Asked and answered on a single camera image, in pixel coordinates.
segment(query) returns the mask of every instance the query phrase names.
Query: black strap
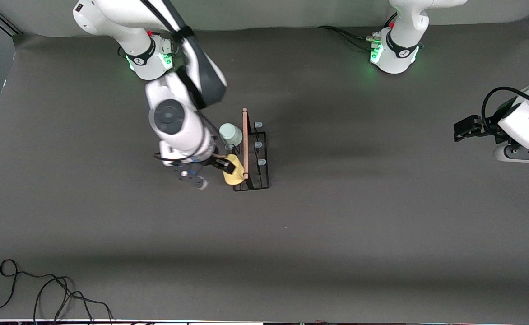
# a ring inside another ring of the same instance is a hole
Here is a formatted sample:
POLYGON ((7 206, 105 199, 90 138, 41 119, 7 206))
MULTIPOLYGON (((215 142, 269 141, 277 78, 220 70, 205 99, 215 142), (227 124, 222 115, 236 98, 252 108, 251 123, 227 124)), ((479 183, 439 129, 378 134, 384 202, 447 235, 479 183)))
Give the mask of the black strap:
POLYGON ((186 157, 184 159, 168 159, 168 158, 162 158, 162 156, 160 155, 159 152, 155 153, 154 156, 153 156, 155 159, 158 159, 160 161, 172 161, 172 162, 177 162, 177 163, 180 163, 182 160, 184 159, 187 159, 187 158, 190 158, 190 157, 186 157))
POLYGON ((194 31, 188 25, 182 27, 180 31, 172 33, 172 39, 178 44, 182 44, 182 40, 190 36, 194 36, 194 31))
POLYGON ((126 56, 134 62, 136 65, 145 65, 146 62, 148 62, 149 58, 151 58, 154 54, 154 51, 156 49, 156 43, 152 38, 150 38, 150 46, 146 50, 146 52, 139 54, 137 56, 131 56, 130 54, 126 54, 126 56))
POLYGON ((188 92, 192 95, 192 100, 195 102, 195 107, 197 109, 206 108, 204 97, 196 87, 196 84, 192 82, 192 79, 186 73, 186 66, 180 66, 180 68, 176 69, 176 75, 178 75, 180 80, 182 80, 182 83, 184 83, 184 86, 186 86, 186 89, 188 89, 188 92))
POLYGON ((391 30, 387 33, 386 41, 387 41, 387 45, 389 46, 389 49, 393 50, 393 52, 395 52, 398 58, 408 57, 409 54, 413 53, 413 51, 417 48, 417 46, 419 46, 419 43, 411 47, 403 47, 401 45, 397 45, 391 38, 391 30))

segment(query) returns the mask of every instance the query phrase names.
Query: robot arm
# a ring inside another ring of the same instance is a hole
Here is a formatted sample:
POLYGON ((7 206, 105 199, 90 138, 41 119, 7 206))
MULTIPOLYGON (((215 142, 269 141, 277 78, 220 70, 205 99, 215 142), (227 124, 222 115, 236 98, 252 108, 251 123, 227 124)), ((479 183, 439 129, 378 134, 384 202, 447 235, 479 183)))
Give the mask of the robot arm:
POLYGON ((92 35, 116 39, 130 67, 145 80, 148 120, 160 138, 157 158, 165 165, 203 163, 231 172, 215 159, 216 146, 199 109, 222 100, 227 89, 223 73, 200 48, 169 0, 79 0, 73 10, 78 25, 92 35), (169 40, 145 28, 164 29, 184 52, 185 63, 173 66, 169 40))
POLYGON ((429 27, 428 9, 451 8, 467 0, 389 0, 397 10, 394 27, 385 26, 373 37, 385 40, 376 48, 370 62, 389 74, 400 74, 415 61, 418 43, 429 27))
POLYGON ((472 136, 493 135, 498 146, 494 155, 502 161, 529 162, 529 86, 522 91, 510 87, 498 87, 483 101, 481 116, 471 115, 454 125, 454 140, 472 136), (508 90, 517 96, 502 104, 491 117, 485 109, 491 95, 508 90))

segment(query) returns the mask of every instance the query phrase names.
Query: gray backdrop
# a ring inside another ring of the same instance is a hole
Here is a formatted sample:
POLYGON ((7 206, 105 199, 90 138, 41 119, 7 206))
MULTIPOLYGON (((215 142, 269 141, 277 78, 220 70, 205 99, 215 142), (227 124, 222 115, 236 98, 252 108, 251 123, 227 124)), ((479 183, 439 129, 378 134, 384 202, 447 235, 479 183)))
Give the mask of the gray backdrop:
MULTIPOLYGON (((29 34, 87 35, 71 14, 78 0, 0 0, 0 12, 29 34)), ((172 0, 196 31, 262 27, 376 26, 393 13, 387 0, 172 0)), ((427 11, 432 25, 506 23, 529 17, 529 0, 469 0, 427 11)))
MULTIPOLYGON (((402 75, 320 29, 199 39, 229 81, 205 113, 264 123, 271 189, 207 170, 199 191, 154 160, 145 82, 112 39, 23 37, 0 97, 0 261, 69 275, 118 318, 529 324, 529 164, 452 140, 489 90, 529 84, 529 20, 431 27, 402 75)), ((31 317, 41 284, 0 317, 31 317)))

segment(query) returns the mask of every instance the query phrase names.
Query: cable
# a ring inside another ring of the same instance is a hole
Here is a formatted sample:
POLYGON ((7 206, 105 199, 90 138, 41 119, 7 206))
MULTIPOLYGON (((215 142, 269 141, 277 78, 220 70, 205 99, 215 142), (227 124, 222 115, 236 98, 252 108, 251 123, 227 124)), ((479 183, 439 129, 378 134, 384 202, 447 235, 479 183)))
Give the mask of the cable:
POLYGON ((521 96, 521 97, 523 97, 523 98, 525 98, 525 99, 527 99, 529 101, 529 95, 528 94, 524 93, 523 91, 520 91, 520 90, 517 90, 515 88, 512 88, 512 87, 497 87, 494 90, 490 91, 487 94, 487 96, 485 96, 485 99, 483 100, 483 104, 481 105, 481 120, 483 121, 483 124, 485 124, 485 126, 487 126, 487 129, 489 130, 489 133, 492 134, 493 136, 495 136, 496 138, 498 138, 499 135, 497 135, 497 132, 495 132, 489 126, 489 123, 487 121, 487 117, 485 116, 485 110, 487 109, 487 102, 489 101, 489 98, 491 98, 491 96, 494 93, 497 93, 500 90, 510 91, 510 92, 515 93, 516 95, 521 96))
POLYGON ((391 15, 391 17, 389 17, 389 19, 386 21, 386 23, 383 25, 383 27, 388 27, 389 24, 391 23, 391 21, 393 21, 393 19, 397 17, 397 12, 395 12, 394 14, 391 15))
POLYGON ((322 25, 322 26, 319 26, 317 28, 330 29, 331 31, 336 31, 337 33, 343 33, 343 34, 347 35, 348 37, 352 37, 354 39, 360 39, 362 41, 365 41, 365 37, 362 37, 362 36, 359 36, 359 35, 355 35, 353 33, 345 31, 345 29, 342 29, 342 28, 339 28, 339 27, 329 26, 329 25, 322 25))
POLYGON ((341 36, 345 39, 345 41, 347 41, 349 44, 355 46, 356 48, 358 48, 358 49, 360 49, 360 50, 366 50, 366 51, 368 50, 368 49, 366 49, 365 47, 360 46, 360 45, 358 45, 357 43, 354 43, 352 39, 349 39, 349 37, 353 37, 354 39, 363 39, 363 40, 364 40, 364 39, 365 39, 364 37, 359 37, 359 36, 357 36, 357 35, 355 35, 355 34, 349 33, 349 32, 347 32, 347 31, 344 31, 343 29, 340 29, 340 28, 338 28, 338 27, 334 27, 334 26, 326 26, 326 25, 325 25, 325 26, 319 26, 319 27, 317 27, 317 28, 321 28, 321 29, 329 29, 329 30, 331 30, 331 31, 335 31, 335 32, 337 32, 339 35, 341 35, 341 36))
POLYGON ((172 44, 172 47, 176 46, 176 51, 174 51, 174 49, 172 50, 172 55, 175 56, 178 54, 178 51, 180 51, 180 45, 172 40, 170 40, 170 43, 172 44))
POLYGON ((202 113, 202 111, 198 110, 198 111, 196 111, 196 112, 198 113, 198 115, 200 116, 200 118, 203 119, 206 123, 208 123, 208 124, 210 125, 210 127, 213 128, 213 130, 214 130, 217 134, 220 133, 219 129, 217 129, 217 126, 215 126, 214 123, 213 123, 211 120, 209 120, 209 118, 206 117, 206 116, 202 113))
POLYGON ((34 304, 34 312, 33 312, 33 322, 36 325, 37 325, 36 311, 38 309, 38 304, 40 302, 42 292, 44 291, 46 286, 48 286, 48 284, 51 284, 52 282, 56 282, 64 290, 64 298, 62 299, 62 303, 60 304, 60 307, 58 308, 58 312, 56 312, 56 315, 54 316, 54 323, 56 323, 58 317, 60 316, 61 312, 64 310, 64 307, 66 306, 66 304, 68 304, 72 299, 81 300, 84 303, 84 308, 86 309, 86 314, 88 315, 90 321, 93 321, 94 318, 92 317, 92 314, 90 313, 90 309, 88 308, 88 302, 93 303, 93 304, 103 305, 104 307, 106 307, 108 318, 110 319, 110 323, 112 323, 112 319, 114 318, 114 316, 112 316, 112 311, 110 310, 110 308, 108 308, 108 305, 101 301, 96 301, 96 300, 85 298, 85 296, 80 291, 74 291, 74 292, 70 291, 70 289, 68 288, 68 280, 70 280, 71 282, 72 279, 68 276, 55 276, 54 274, 51 274, 51 273, 44 274, 44 275, 35 275, 35 274, 28 273, 26 271, 19 271, 18 264, 12 259, 5 259, 4 261, 2 261, 2 263, 0 264, 0 274, 2 274, 2 276, 5 276, 7 278, 11 278, 12 276, 14 278, 12 282, 12 286, 11 286, 10 296, 8 296, 8 299, 6 300, 6 302, 4 302, 4 304, 0 306, 0 309, 4 308, 14 296, 15 283, 17 282, 18 274, 25 274, 32 278, 45 278, 46 276, 52 277, 52 279, 48 280, 48 282, 46 282, 42 286, 42 288, 40 289, 40 292, 38 292, 38 295, 36 296, 36 302, 34 304), (6 274, 4 272, 4 267, 7 263, 12 263, 12 265, 14 266, 13 274, 6 274))
POLYGON ((122 50, 122 46, 118 46, 118 50, 116 50, 116 54, 118 54, 119 57, 124 58, 125 56, 120 54, 120 50, 122 50))
POLYGON ((144 4, 146 6, 146 8, 148 8, 153 14, 154 16, 157 17, 158 20, 160 20, 160 22, 164 25, 164 27, 166 27, 166 29, 171 33, 171 34, 174 34, 176 33, 176 31, 172 28, 172 26, 170 25, 170 23, 166 20, 166 18, 158 11, 158 9, 156 9, 155 6, 153 6, 153 4, 151 4, 148 0, 140 0, 140 2, 142 2, 142 4, 144 4))

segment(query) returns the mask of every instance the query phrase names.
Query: wooden stick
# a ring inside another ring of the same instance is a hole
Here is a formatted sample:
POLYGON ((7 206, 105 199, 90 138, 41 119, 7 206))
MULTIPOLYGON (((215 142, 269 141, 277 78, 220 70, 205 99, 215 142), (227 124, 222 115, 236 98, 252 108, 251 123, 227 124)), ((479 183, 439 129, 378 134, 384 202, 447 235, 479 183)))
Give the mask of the wooden stick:
POLYGON ((248 179, 248 109, 246 107, 242 109, 242 142, 244 143, 242 151, 244 173, 242 175, 244 179, 248 179))

